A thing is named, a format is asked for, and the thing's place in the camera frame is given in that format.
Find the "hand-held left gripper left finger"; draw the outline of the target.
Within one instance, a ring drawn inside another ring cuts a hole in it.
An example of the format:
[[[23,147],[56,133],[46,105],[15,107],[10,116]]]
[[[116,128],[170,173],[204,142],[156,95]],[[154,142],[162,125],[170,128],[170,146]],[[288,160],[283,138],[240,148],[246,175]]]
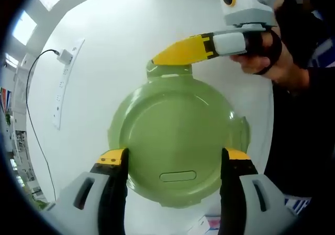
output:
[[[125,234],[129,150],[103,153],[42,211],[58,234]]]

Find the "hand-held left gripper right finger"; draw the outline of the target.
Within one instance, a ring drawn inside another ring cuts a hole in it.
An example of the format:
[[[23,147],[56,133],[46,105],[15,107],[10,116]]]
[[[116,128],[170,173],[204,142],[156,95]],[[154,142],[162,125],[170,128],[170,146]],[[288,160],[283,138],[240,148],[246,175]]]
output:
[[[284,234],[298,219],[284,194],[244,152],[221,152],[221,234]]]

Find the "person's right hand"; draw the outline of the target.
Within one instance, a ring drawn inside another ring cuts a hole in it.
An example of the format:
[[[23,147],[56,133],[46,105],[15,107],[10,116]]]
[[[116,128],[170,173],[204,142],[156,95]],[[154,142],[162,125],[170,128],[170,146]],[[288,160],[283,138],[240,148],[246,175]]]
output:
[[[323,29],[323,23],[297,0],[276,0],[273,8],[277,25],[261,33],[261,39],[265,50],[274,46],[274,35],[281,39],[279,59],[272,64],[270,58],[255,54],[230,58],[241,64],[244,73],[263,72],[264,78],[291,93],[299,93],[310,85],[307,67],[322,36],[317,30]]]

